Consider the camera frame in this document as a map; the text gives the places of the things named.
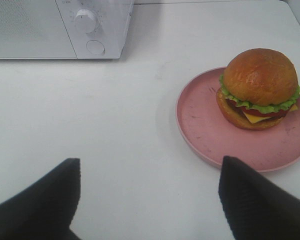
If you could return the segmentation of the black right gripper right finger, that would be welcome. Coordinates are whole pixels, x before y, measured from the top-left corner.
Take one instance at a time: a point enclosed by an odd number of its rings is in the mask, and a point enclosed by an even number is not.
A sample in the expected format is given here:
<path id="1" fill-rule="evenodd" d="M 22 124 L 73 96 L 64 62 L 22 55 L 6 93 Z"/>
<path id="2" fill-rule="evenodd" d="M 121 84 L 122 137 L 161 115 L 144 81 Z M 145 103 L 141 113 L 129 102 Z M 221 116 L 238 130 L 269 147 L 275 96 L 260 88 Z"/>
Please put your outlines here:
<path id="1" fill-rule="evenodd" d="M 300 200 L 240 159 L 223 157 L 218 194 L 236 240 L 300 240 Z"/>

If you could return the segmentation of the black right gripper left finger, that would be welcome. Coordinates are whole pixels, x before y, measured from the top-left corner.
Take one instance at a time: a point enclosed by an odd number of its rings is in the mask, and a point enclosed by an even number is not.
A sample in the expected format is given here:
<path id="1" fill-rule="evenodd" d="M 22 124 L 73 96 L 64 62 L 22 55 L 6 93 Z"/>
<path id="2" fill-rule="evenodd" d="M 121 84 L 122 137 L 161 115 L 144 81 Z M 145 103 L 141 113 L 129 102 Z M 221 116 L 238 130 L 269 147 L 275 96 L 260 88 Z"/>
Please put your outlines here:
<path id="1" fill-rule="evenodd" d="M 0 204 L 0 240 L 77 240 L 70 225 L 80 194 L 80 159 L 68 158 Z"/>

